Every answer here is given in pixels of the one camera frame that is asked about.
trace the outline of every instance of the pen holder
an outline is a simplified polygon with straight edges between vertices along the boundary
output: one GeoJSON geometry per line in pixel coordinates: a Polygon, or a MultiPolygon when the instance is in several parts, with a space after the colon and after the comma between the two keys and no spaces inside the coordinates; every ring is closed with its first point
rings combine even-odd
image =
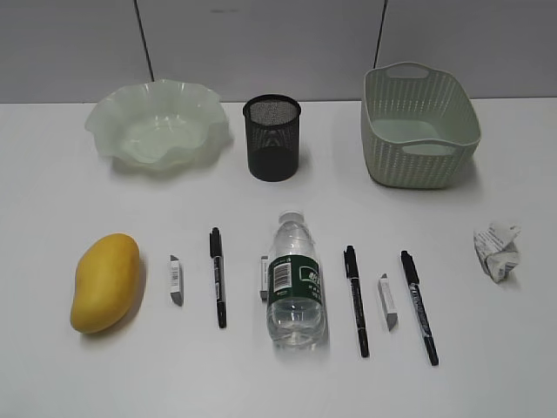
{"type": "Polygon", "coordinates": [[[254,177],[282,181],[298,170],[300,113],[296,100],[276,94],[245,104],[247,162],[254,177]]]}

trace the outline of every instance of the marker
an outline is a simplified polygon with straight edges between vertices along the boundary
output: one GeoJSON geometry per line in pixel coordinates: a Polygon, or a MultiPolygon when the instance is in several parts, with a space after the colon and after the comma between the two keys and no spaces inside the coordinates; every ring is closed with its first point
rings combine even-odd
{"type": "Polygon", "coordinates": [[[419,292],[419,278],[418,272],[416,272],[416,266],[414,265],[412,256],[406,251],[403,251],[400,254],[400,259],[402,260],[402,266],[404,267],[408,289],[410,289],[410,296],[412,296],[414,310],[418,316],[419,329],[422,337],[424,337],[424,344],[426,344],[429,361],[432,363],[432,366],[438,366],[439,357],[437,356],[437,350],[435,350],[435,344],[433,343],[432,330],[429,327],[429,322],[427,321],[424,302],[422,301],[421,293],[419,292]]]}
{"type": "Polygon", "coordinates": [[[212,228],[212,232],[209,234],[209,249],[215,271],[218,326],[226,328],[225,270],[223,268],[223,247],[218,228],[212,228]]]}
{"type": "Polygon", "coordinates": [[[362,357],[369,357],[367,344],[366,318],[364,317],[364,304],[362,293],[359,289],[358,265],[356,264],[356,253],[353,246],[348,246],[345,251],[346,278],[350,280],[352,287],[352,301],[354,303],[354,314],[356,316],[356,328],[358,329],[359,351],[362,357]]]}

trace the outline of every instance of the plastic basket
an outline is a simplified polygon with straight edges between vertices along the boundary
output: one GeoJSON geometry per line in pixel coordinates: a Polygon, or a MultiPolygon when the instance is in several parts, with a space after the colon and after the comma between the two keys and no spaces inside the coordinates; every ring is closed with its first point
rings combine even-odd
{"type": "Polygon", "coordinates": [[[447,186],[480,142],[478,118],[456,78],[416,63],[367,72],[361,131],[367,170],[393,187],[447,186]]]}

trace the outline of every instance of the plastic water bottle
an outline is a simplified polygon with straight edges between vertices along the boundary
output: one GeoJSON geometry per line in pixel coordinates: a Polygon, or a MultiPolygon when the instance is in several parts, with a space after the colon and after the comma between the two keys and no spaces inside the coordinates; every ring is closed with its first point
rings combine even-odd
{"type": "Polygon", "coordinates": [[[305,347],[325,331],[321,278],[301,212],[284,212],[269,254],[267,328],[280,346],[305,347]]]}

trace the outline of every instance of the gray wall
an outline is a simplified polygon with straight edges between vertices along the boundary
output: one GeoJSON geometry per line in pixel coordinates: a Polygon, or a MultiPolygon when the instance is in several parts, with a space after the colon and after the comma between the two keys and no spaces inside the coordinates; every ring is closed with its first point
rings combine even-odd
{"type": "Polygon", "coordinates": [[[225,100],[280,92],[358,98],[383,0],[139,0],[155,78],[196,81],[225,100]]]}
{"type": "Polygon", "coordinates": [[[378,65],[450,71],[474,98],[557,96],[557,1],[389,0],[378,65]]]}
{"type": "MultiPolygon", "coordinates": [[[[355,99],[384,0],[138,0],[155,78],[225,100],[355,99]]],[[[378,65],[449,70],[476,98],[557,96],[557,1],[388,0],[378,65]]],[[[149,81],[133,0],[0,1],[0,103],[95,102],[149,81]]]]}
{"type": "Polygon", "coordinates": [[[131,0],[0,0],[0,103],[95,102],[149,70],[131,0]]]}

